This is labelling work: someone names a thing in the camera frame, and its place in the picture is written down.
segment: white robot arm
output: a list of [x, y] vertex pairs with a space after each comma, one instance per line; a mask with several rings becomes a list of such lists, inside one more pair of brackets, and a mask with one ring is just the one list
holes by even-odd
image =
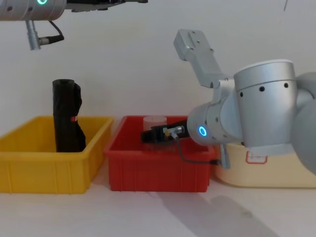
[[[72, 12], [108, 10], [125, 2], [147, 3], [148, 0], [0, 0], [0, 21], [26, 21], [30, 47], [34, 50], [64, 39], [52, 21], [58, 19], [65, 9]], [[39, 38], [34, 21], [50, 21], [59, 35]]]
[[201, 145], [221, 144], [222, 165], [229, 168], [227, 143], [243, 142], [257, 155], [294, 151], [316, 174], [316, 73], [295, 77], [289, 60], [272, 60], [224, 75], [201, 31], [180, 30], [174, 42], [199, 83], [214, 89], [213, 100], [188, 117], [190, 136]]

